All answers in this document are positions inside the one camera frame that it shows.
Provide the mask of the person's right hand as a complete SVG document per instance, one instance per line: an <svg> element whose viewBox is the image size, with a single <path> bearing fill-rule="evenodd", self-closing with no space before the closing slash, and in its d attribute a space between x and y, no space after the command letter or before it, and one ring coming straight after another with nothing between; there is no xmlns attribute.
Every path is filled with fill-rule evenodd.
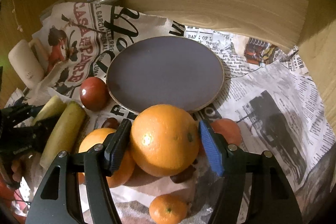
<svg viewBox="0 0 336 224"><path fill-rule="evenodd" d="M20 160L14 160L11 166L13 171L12 178L15 182L20 182L22 179L22 165Z"/></svg>

